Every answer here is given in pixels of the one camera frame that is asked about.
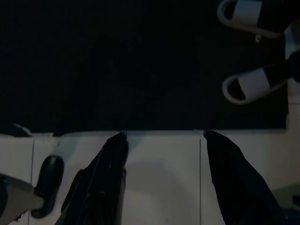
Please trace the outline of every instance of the white tile floor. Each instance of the white tile floor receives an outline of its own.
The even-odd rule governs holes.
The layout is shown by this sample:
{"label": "white tile floor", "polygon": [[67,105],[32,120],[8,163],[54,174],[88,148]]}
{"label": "white tile floor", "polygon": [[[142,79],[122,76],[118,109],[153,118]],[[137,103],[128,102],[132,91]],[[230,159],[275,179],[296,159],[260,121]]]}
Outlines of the white tile floor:
{"label": "white tile floor", "polygon": [[[53,213],[44,219],[30,217],[29,224],[55,224],[76,173],[91,162],[112,135],[65,136],[57,140],[34,138],[32,184],[36,185],[41,164],[50,154],[58,154],[64,158],[65,172]],[[122,224],[200,224],[199,134],[129,133],[128,142],[130,153],[126,166],[127,188]],[[23,162],[28,166],[28,181],[31,150],[28,152],[29,159]],[[15,164],[20,162],[19,158],[14,157],[10,160]]]}
{"label": "white tile floor", "polygon": [[[300,182],[300,105],[290,105],[289,117],[290,127],[286,132],[221,132],[240,146],[246,159],[271,189]],[[36,185],[39,169],[48,155],[61,155],[66,162],[54,212],[41,220],[30,218],[30,225],[55,224],[74,176],[89,164],[112,135],[0,139],[1,173],[27,182],[32,179],[33,185]],[[202,225],[224,224],[211,183],[206,141],[201,135],[192,132],[128,134],[130,154],[124,225],[199,225],[200,205]],[[24,216],[18,224],[27,225],[28,217]]]}

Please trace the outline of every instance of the black doormat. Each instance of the black doormat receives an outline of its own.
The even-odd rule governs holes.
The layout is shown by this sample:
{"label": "black doormat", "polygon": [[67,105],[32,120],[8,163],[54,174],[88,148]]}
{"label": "black doormat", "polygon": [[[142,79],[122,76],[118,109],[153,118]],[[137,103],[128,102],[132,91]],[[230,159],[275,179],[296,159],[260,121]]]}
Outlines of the black doormat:
{"label": "black doormat", "polygon": [[0,3],[4,123],[94,130],[285,128],[286,87],[229,103],[223,80],[285,58],[284,37],[221,25],[219,0]]}

